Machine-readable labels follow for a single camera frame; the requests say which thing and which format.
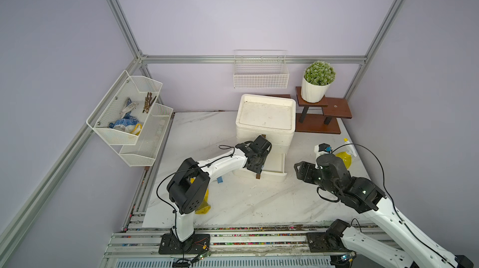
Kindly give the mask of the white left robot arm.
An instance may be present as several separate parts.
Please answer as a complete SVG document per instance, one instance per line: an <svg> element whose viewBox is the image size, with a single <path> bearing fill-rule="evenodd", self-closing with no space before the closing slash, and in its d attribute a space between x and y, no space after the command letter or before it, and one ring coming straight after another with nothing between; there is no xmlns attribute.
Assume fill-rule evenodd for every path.
<svg viewBox="0 0 479 268"><path fill-rule="evenodd" d="M167 204L173 208L175 215L172 234L180 243L194 235L193 215L203 202L210 182L243 168L260 175L272 151L272 144L260 135L253 141L234 146L220 145L219 149L225 152L208 160L187 158L170 175L171 180L166 186Z"/></svg>

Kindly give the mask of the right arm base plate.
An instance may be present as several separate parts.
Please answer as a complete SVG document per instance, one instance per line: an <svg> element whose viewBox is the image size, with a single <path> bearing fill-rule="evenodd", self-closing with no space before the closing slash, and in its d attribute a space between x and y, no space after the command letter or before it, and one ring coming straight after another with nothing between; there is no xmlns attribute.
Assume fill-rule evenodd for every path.
<svg viewBox="0 0 479 268"><path fill-rule="evenodd" d="M341 219L335 220L325 232L313 232L306 235L309 250L312 253L346 252L342 242L343 233L351 225Z"/></svg>

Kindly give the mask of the white bottom drawer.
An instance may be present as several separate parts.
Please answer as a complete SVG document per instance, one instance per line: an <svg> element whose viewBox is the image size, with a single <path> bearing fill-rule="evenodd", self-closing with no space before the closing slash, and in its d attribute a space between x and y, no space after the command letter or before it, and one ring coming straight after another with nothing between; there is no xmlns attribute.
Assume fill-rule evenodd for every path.
<svg viewBox="0 0 479 268"><path fill-rule="evenodd" d="M283 182L287 177L285 171L285 154L271 153L268 155L260 175L241 168L233 171L236 177L259 179L263 181Z"/></svg>

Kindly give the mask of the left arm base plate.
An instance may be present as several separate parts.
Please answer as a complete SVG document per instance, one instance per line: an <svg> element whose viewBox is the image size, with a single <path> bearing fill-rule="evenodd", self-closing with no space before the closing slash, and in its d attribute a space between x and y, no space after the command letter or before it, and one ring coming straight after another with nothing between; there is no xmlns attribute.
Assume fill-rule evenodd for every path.
<svg viewBox="0 0 479 268"><path fill-rule="evenodd" d="M201 254L208 251L210 247L211 236L209 234L193 233L184 242L175 236L173 231L162 236L158 253L160 255L182 255L182 254Z"/></svg>

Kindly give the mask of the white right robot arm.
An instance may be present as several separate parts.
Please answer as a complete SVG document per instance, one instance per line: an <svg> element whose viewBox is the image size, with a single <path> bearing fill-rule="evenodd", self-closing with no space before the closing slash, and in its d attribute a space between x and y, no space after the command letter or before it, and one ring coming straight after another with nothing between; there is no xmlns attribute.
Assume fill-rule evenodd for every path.
<svg viewBox="0 0 479 268"><path fill-rule="evenodd" d="M335 220L326 231L326 239L388 268L471 268L464 255L444 249L422 232L411 220L400 215L391 198L364 177L353 177L343 161L332 153L316 158L315 163L294 165L297 179L314 184L318 190L333 194L340 202L370 219L399 248L392 248L357 231L350 223Z"/></svg>

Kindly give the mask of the white plastic drawer unit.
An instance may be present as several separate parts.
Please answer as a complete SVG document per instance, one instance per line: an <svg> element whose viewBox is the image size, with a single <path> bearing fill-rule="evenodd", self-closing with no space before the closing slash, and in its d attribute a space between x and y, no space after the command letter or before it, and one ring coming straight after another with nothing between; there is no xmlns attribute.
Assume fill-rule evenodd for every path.
<svg viewBox="0 0 479 268"><path fill-rule="evenodd" d="M272 152L287 154L296 129L296 101L291 98L244 94L241 97L236 136L239 142L265 135Z"/></svg>

